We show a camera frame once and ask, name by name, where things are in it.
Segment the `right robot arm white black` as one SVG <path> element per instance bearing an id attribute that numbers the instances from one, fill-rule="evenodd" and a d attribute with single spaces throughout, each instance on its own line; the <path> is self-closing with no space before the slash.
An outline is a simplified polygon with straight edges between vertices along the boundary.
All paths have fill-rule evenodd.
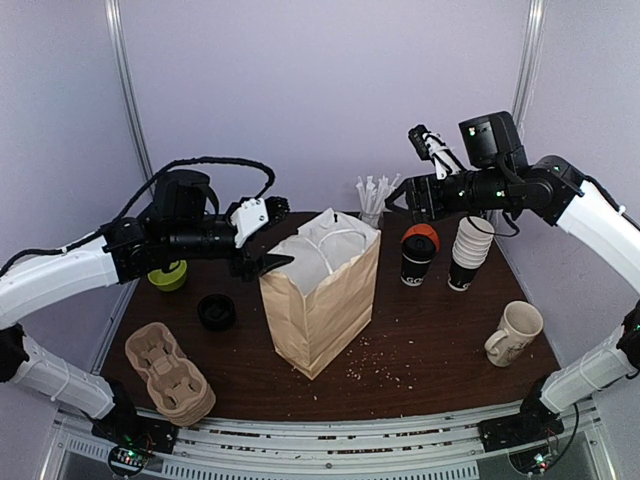
<path id="1" fill-rule="evenodd" d="M 585 115 L 579 112 L 551 112 L 538 115 L 525 127 L 525 145 L 533 154 L 557 153 L 588 171 L 601 183 L 622 195 L 632 213 L 639 214 L 639 120 L 629 115 Z M 387 306 L 401 305 L 410 326 L 418 327 L 423 341 L 422 366 L 401 375 L 406 385 L 416 387 L 420 400 L 401 400 L 389 407 L 392 415 L 441 413 L 487 407 L 521 399 L 534 377 L 557 367 L 551 349 L 562 367 L 595 347 L 612 328 L 621 326 L 623 309 L 631 307 L 637 296 L 628 283 L 609 267 L 602 254 L 589 248 L 560 227 L 549 227 L 534 214 L 525 213 L 517 238 L 508 240 L 500 253 L 492 247 L 487 270 L 479 273 L 470 293 L 454 293 L 446 286 L 450 253 L 436 255 L 425 286 L 413 289 L 400 286 L 400 224 L 393 220 L 392 232 L 383 234 L 384 268 L 378 293 Z M 515 366 L 497 368 L 486 359 L 481 343 L 490 333 L 492 315 L 498 315 L 507 301 L 528 300 L 542 311 L 544 335 L 533 353 L 538 360 L 517 360 Z"/>

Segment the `brown pulp cup carrier stack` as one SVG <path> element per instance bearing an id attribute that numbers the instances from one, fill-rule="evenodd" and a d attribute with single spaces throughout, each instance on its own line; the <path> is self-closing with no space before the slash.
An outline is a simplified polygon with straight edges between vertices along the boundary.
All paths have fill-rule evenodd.
<path id="1" fill-rule="evenodd" d="M 136 330 L 125 342 L 125 353 L 157 411 L 173 425 L 195 425 L 213 409 L 212 387 L 164 323 Z"/>

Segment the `black paper coffee cup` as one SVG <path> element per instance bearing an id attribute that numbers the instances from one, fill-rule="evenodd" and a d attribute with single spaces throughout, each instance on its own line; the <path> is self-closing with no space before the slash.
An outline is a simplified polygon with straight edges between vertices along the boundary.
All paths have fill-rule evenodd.
<path id="1" fill-rule="evenodd" d="M 432 260 L 430 262 L 418 263 L 409 260 L 402 254 L 400 270 L 401 281 L 409 287 L 419 287 L 425 279 Z"/>

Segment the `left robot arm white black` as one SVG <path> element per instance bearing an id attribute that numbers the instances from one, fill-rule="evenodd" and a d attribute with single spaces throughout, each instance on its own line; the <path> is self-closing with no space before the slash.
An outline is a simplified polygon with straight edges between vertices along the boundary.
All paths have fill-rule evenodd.
<path id="1" fill-rule="evenodd" d="M 292 257 L 250 256 L 256 233 L 289 212 L 283 197 L 244 197 L 226 212 L 206 213 L 219 201 L 208 175 L 176 169 L 156 178 L 152 202 L 136 217 L 120 214 L 96 232 L 59 249 L 33 249 L 1 270 L 1 379 L 59 400 L 103 420 L 123 444 L 137 442 L 144 424 L 115 382 L 49 354 L 25 334 L 20 320 L 77 294 L 125 284 L 179 260 L 225 260 L 232 276 L 251 281 Z"/>

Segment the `black plastic cup lid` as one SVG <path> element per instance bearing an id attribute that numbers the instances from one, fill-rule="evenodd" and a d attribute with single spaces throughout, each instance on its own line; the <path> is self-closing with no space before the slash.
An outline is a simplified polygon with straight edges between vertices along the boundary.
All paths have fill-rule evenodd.
<path id="1" fill-rule="evenodd" d="M 434 242 L 424 235 L 411 235 L 402 241 L 402 254 L 413 262 L 430 262 L 437 253 Z"/>

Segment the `brown paper takeout bag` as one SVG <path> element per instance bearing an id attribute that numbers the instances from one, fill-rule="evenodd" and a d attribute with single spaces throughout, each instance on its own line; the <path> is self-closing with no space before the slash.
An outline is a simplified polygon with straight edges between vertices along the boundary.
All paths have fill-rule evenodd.
<path id="1" fill-rule="evenodd" d="M 315 379 L 372 320 L 381 231 L 331 208 L 270 250 L 294 261 L 260 280 L 275 352 Z"/>

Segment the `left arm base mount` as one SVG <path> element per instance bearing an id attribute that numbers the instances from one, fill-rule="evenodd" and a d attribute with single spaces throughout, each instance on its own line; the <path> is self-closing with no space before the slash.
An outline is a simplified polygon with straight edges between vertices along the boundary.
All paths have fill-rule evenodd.
<path id="1" fill-rule="evenodd" d="M 87 418 L 94 436 L 114 444 L 107 455 L 107 465 L 122 478 L 140 474 L 159 453 L 172 453 L 177 440 L 177 426 L 133 410 L 122 413 L 114 409 L 103 419 Z"/>

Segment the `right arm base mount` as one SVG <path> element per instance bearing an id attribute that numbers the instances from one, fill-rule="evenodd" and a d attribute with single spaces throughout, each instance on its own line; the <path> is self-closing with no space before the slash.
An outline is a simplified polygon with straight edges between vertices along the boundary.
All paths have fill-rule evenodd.
<path id="1" fill-rule="evenodd" d="M 512 466 L 525 475 L 546 473 L 559 455 L 559 435 L 565 431 L 557 413 L 539 400 L 525 400 L 516 414 L 483 420 L 478 424 L 485 452 L 522 447 L 543 441 L 543 446 L 516 452 Z"/>

